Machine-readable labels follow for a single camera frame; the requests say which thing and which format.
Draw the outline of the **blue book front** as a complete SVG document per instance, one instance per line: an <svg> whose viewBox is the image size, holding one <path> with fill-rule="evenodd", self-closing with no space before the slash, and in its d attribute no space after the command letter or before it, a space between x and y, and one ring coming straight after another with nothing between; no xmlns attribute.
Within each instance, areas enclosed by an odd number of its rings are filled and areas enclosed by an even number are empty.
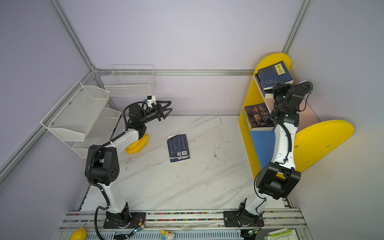
<svg viewBox="0 0 384 240"><path fill-rule="evenodd" d="M292 84L294 82L283 61L258 70L258 77L263 90L271 90L278 83Z"/></svg>

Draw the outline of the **blue book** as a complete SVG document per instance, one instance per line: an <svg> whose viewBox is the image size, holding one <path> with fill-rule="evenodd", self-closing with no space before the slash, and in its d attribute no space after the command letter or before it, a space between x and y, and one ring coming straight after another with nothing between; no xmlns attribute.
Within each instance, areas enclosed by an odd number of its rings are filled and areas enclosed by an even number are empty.
<svg viewBox="0 0 384 240"><path fill-rule="evenodd" d="M168 136L167 146L171 163L190 159L186 134Z"/></svg>
<svg viewBox="0 0 384 240"><path fill-rule="evenodd" d="M258 77L263 90L271 90L278 83L292 84L294 82L283 61L258 70Z"/></svg>

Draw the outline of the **purple old man book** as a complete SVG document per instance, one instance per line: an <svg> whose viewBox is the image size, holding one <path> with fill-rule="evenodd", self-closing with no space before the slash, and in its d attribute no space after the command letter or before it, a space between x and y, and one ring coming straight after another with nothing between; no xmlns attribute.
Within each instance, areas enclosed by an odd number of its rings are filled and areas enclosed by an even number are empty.
<svg viewBox="0 0 384 240"><path fill-rule="evenodd" d="M270 131L274 128L271 113L265 103L245 106L243 113L251 131Z"/></svg>

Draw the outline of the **black book with barcode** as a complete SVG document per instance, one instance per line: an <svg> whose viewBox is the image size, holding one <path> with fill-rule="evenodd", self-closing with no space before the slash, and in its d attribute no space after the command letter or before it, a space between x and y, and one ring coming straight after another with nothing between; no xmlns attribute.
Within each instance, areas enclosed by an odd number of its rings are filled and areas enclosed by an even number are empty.
<svg viewBox="0 0 384 240"><path fill-rule="evenodd" d="M254 77L255 77L255 80L258 84L258 87L263 95L264 98L267 98L267 99L273 99L273 90L272 89L268 89L268 90L265 90L264 87L262 86L262 82L259 78L259 75L258 74L254 74Z"/></svg>

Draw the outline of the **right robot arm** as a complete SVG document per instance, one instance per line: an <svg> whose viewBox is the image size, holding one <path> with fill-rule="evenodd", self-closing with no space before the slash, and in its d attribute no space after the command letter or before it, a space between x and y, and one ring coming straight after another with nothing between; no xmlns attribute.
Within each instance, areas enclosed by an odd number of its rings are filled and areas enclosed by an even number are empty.
<svg viewBox="0 0 384 240"><path fill-rule="evenodd" d="M300 104L313 92L313 83L302 81L297 85L276 84L273 87L275 146L271 161L254 178L256 197L244 200L237 211L224 212L225 227L264 226L264 208L271 202L285 198L301 179L294 162L294 141L298 131Z"/></svg>

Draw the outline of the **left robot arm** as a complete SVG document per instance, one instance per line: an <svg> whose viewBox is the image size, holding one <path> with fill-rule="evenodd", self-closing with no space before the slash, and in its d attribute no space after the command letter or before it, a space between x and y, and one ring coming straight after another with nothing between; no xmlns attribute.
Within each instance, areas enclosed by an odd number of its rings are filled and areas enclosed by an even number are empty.
<svg viewBox="0 0 384 240"><path fill-rule="evenodd" d="M149 96L128 105L122 111L124 131L104 144L89 147L85 176L91 186L101 191L106 201L106 207L97 207L97 210L106 212L106 228L122 229L135 223L119 186L114 184L120 173L119 156L139 152L149 140L146 124L166 119L173 110L171 104L171 101L159 101Z"/></svg>

